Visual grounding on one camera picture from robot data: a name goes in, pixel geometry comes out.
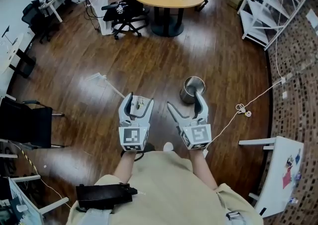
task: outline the wooden floor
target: wooden floor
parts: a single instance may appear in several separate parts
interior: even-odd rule
[[[83,16],[82,5],[70,10],[61,12],[64,22],[51,42],[33,44],[29,55],[37,62],[30,78],[17,76],[9,90],[19,101],[37,99],[66,114],[53,119],[52,142],[70,147],[27,154],[45,182],[69,197],[69,204],[76,200],[76,185],[93,184],[112,173],[120,159],[117,110],[121,97],[101,81],[86,81],[91,74],[107,75],[123,94],[133,91],[153,97],[148,142],[161,150],[170,141],[182,157],[187,157],[187,150],[166,102],[184,115],[193,113],[178,96],[187,77],[196,75],[205,81],[212,136],[236,113],[236,104],[247,104],[268,88],[264,51],[241,39],[239,16],[226,0],[209,0],[201,12],[186,9],[184,32],[174,38],[158,37],[148,27],[141,38],[128,33],[115,41],[94,30]],[[258,147],[241,148],[238,141],[267,137],[268,94],[248,109],[252,117],[237,115],[209,146],[207,156],[216,181],[227,183],[246,199],[261,173],[263,152]],[[20,156],[17,173],[31,171]],[[59,199],[49,188],[46,193],[48,202]],[[51,212],[50,219],[65,224],[68,212],[64,205]]]

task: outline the plastic bottle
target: plastic bottle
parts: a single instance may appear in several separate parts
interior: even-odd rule
[[[289,200],[288,203],[289,203],[289,204],[297,204],[297,203],[298,203],[298,199],[296,199],[296,198],[290,198],[290,200]]]

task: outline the black chair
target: black chair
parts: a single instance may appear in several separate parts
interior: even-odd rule
[[[51,144],[52,116],[64,116],[63,113],[54,114],[51,107],[36,100],[18,103],[5,97],[0,102],[1,139],[22,143],[29,149],[64,147]],[[27,104],[38,104],[42,108],[31,109]]]
[[[122,0],[113,2],[110,5],[104,6],[102,10],[107,10],[103,20],[113,21],[112,25],[121,24],[118,30],[114,33],[115,40],[118,40],[118,33],[122,31],[125,26],[129,26],[133,32],[136,32],[138,37],[141,33],[138,30],[148,26],[149,19],[147,14],[149,11],[144,9],[144,5],[136,0]],[[131,23],[137,21],[145,21],[145,25],[135,28]]]
[[[58,31],[59,28],[57,25],[51,24],[51,17],[45,16],[36,4],[30,3],[23,10],[22,21],[29,25],[29,28],[38,36],[42,35],[40,38],[40,43],[42,44],[42,40],[46,37],[47,41],[50,41],[50,32],[53,30]]]

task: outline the white table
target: white table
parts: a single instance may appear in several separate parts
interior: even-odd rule
[[[63,20],[61,19],[60,15],[57,13],[56,9],[54,8],[53,3],[56,0],[50,0],[49,2],[46,2],[45,4],[41,5],[39,7],[39,9],[46,9],[46,8],[50,8],[52,10],[52,12],[54,13],[54,15],[56,16],[56,18],[62,23]]]
[[[18,177],[18,178],[8,178],[12,198],[18,197],[20,204],[24,204],[28,207],[28,210],[23,212],[23,214],[26,216],[26,220],[24,221],[24,224],[26,224],[26,225],[43,225],[44,224],[43,217],[42,217],[43,214],[55,209],[56,207],[61,206],[62,204],[66,203],[69,200],[68,198],[63,198],[63,199],[58,200],[57,202],[54,202],[46,207],[38,209],[26,197],[26,195],[21,191],[21,189],[19,188],[19,186],[16,183],[37,180],[40,178],[41,178],[40,175],[25,176],[25,177]]]
[[[263,218],[284,211],[293,192],[295,176],[299,171],[303,157],[304,144],[280,136],[261,140],[239,141],[238,144],[241,146],[270,144],[270,146],[263,147],[264,150],[273,150],[273,155],[262,191],[259,196],[252,193],[249,196],[257,200],[254,208],[258,213],[266,208],[266,211],[262,214]],[[287,173],[286,163],[290,156],[294,159],[290,168],[292,182],[283,188],[283,176]]]
[[[23,40],[23,36],[24,36],[23,33],[19,34],[16,42],[11,47],[10,51],[8,51],[4,55],[4,61],[0,65],[0,75],[2,73],[4,73],[7,68],[11,68],[16,73],[22,75],[24,78],[27,78],[30,75],[30,73],[32,72],[34,65],[35,65],[35,61],[33,59],[29,58],[23,51],[21,51],[19,49],[21,42]],[[13,66],[11,64],[15,55],[19,56],[23,61],[25,61],[28,64],[27,73],[20,71],[18,68],[16,68],[15,66]]]

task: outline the cardboard box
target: cardboard box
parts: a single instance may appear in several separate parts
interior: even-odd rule
[[[243,0],[228,0],[227,4],[234,9],[238,9],[242,2]]]

